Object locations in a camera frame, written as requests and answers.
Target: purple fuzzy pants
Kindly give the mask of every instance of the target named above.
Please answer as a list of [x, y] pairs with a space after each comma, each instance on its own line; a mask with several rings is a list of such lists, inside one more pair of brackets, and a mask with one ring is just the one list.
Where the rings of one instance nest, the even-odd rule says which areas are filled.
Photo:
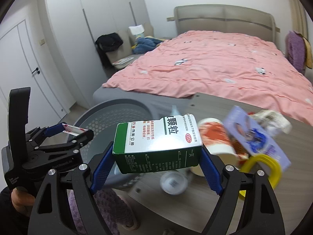
[[[68, 201], [77, 231], [81, 234], [86, 234], [78, 212], [73, 190], [71, 190], [69, 194]], [[133, 225], [131, 209], [112, 189], [99, 190], [94, 195], [94, 201], [113, 235], [120, 235], [117, 229], [117, 223], [127, 226]]]

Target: bed frame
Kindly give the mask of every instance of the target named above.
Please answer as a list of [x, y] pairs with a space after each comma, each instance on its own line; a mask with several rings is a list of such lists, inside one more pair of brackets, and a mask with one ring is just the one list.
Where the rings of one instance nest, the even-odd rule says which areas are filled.
[[275, 43], [274, 17], [246, 7], [218, 4], [179, 6], [174, 9], [178, 34], [190, 30], [243, 33]]

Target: silver screw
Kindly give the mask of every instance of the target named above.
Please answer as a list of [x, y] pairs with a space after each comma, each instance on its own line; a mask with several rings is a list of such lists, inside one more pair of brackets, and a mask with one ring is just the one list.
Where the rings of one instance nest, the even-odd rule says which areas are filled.
[[49, 175], [53, 175], [54, 173], [55, 173], [55, 169], [51, 169], [51, 170], [48, 171]]
[[87, 169], [87, 164], [81, 164], [80, 166], [79, 166], [79, 169], [80, 170], [85, 170], [85, 169]]
[[231, 166], [231, 165], [227, 165], [227, 166], [226, 166], [226, 170], [228, 170], [228, 171], [233, 171], [233, 170], [234, 170], [234, 167]]
[[264, 176], [264, 174], [265, 174], [264, 171], [262, 171], [262, 170], [260, 170], [260, 169], [258, 170], [258, 175], [259, 175], [259, 176]]

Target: gray plastic basket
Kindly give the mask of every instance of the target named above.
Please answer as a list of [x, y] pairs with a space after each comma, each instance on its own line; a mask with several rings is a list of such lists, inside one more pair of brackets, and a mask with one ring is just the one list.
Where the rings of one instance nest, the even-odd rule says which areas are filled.
[[[156, 119], [159, 119], [158, 113], [153, 107], [133, 99], [115, 99], [96, 105], [86, 111], [74, 124], [94, 131], [93, 140], [80, 149], [83, 162], [88, 163], [94, 155], [106, 149], [114, 140], [118, 123]], [[121, 174], [115, 163], [104, 186], [126, 188], [132, 186], [142, 176], [143, 174]]]

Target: wooden table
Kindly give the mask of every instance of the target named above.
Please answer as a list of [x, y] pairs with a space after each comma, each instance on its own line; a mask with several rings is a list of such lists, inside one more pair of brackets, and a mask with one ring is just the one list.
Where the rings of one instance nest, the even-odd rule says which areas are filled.
[[[203, 118], [223, 120], [234, 105], [246, 112], [258, 112], [259, 107], [205, 94], [196, 94], [186, 109], [197, 121]], [[292, 118], [290, 134], [281, 134], [276, 142], [291, 161], [283, 173], [275, 194], [284, 219], [286, 234], [290, 234], [303, 219], [313, 201], [313, 127]], [[162, 173], [148, 173], [129, 192], [130, 196], [160, 216], [190, 230], [201, 232], [217, 203], [205, 178], [193, 176], [187, 190], [172, 196], [160, 187]], [[243, 201], [238, 200], [228, 233], [235, 232]]]

